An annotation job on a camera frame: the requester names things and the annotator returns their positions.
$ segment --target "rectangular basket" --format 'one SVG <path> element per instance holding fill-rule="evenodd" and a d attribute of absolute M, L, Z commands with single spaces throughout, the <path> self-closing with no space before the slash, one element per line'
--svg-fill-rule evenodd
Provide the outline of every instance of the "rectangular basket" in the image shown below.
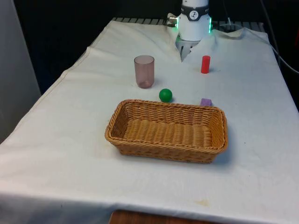
<path fill-rule="evenodd" d="M 105 138 L 123 155 L 211 163 L 228 146 L 228 128 L 217 107 L 125 100 Z"/>

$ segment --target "cable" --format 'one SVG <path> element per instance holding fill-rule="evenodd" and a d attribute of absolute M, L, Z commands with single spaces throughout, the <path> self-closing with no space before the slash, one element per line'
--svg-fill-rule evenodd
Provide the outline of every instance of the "cable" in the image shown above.
<path fill-rule="evenodd" d="M 229 18 L 229 16 L 228 16 L 228 11 L 227 11 L 227 9 L 226 9 L 224 0 L 222 0 L 222 3 L 223 3 L 223 8 L 224 8 L 224 11 L 225 11 L 225 15 L 226 15 L 226 17 L 227 17 L 227 19 L 228 19 L 228 22 L 230 23 L 230 18 Z"/>
<path fill-rule="evenodd" d="M 262 5 L 262 8 L 263 8 L 263 12 L 265 13 L 265 16 L 266 16 L 266 20 L 267 20 L 271 35 L 272 35 L 272 39 L 273 39 L 274 46 L 275 46 L 275 49 L 276 49 L 276 52 L 277 52 L 277 57 L 278 57 L 278 66 L 280 67 L 281 57 L 280 57 L 280 54 L 279 54 L 278 45 L 277 45 L 276 38 L 275 38 L 275 35 L 274 35 L 272 23 L 271 23 L 271 20 L 269 18 L 269 15 L 268 15 L 268 12 L 267 12 L 267 9 L 265 7 L 265 4 L 264 4 L 263 0 L 260 0 L 260 1 L 261 1 L 261 5 Z"/>
<path fill-rule="evenodd" d="M 295 72 L 295 73 L 297 73 L 297 74 L 299 74 L 299 71 L 297 71 L 297 70 L 295 70 L 295 69 L 293 69 L 279 54 L 278 54 L 278 52 L 277 52 L 277 50 L 268 42 L 268 41 L 266 41 L 266 40 L 264 40 L 263 38 L 261 38 L 259 35 L 257 35 L 257 34 L 255 34 L 251 29 L 248 29 L 248 28 L 245 28 L 245 27 L 243 27 L 243 26 L 240 26 L 240 25 L 238 25 L 238 24 L 235 24 L 235 23 L 231 23 L 231 24 L 229 24 L 229 23 L 226 23 L 226 24 L 221 24 L 220 26 L 222 27 L 222 26 L 228 26 L 228 25 L 234 25 L 234 26 L 236 26 L 236 27 L 240 27 L 240 28 L 244 28 L 244 29 L 246 29 L 247 31 L 249 31 L 251 34 L 253 34 L 254 36 L 256 36 L 257 38 L 259 38 L 260 40 L 262 40 L 262 42 L 264 42 L 264 43 L 266 43 L 266 44 L 268 44 L 269 46 L 271 46 L 272 47 L 272 49 L 273 49 L 273 51 L 277 54 L 277 56 L 279 57 L 279 59 L 289 68 L 289 69 L 291 69 L 293 72 Z"/>

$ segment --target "purple block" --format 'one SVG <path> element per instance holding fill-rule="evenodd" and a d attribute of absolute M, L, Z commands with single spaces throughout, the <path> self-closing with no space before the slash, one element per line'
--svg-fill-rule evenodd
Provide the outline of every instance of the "purple block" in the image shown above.
<path fill-rule="evenodd" d="M 202 98 L 200 105 L 201 106 L 212 106 L 212 101 L 210 99 Z"/>

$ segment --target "red cylinder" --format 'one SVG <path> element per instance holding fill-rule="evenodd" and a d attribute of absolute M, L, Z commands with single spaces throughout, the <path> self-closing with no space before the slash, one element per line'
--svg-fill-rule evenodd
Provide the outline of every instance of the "red cylinder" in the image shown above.
<path fill-rule="evenodd" d="M 202 57 L 202 63 L 201 63 L 201 73 L 207 74 L 210 71 L 210 61 L 211 57 L 208 55 L 205 55 Z"/>

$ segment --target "pink translucent cup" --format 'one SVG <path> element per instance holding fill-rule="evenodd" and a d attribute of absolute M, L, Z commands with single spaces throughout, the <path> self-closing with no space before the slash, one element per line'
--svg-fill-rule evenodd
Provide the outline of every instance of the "pink translucent cup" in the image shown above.
<path fill-rule="evenodd" d="M 147 89 L 154 84 L 155 59 L 149 55 L 140 55 L 134 59 L 136 82 L 140 88 Z"/>

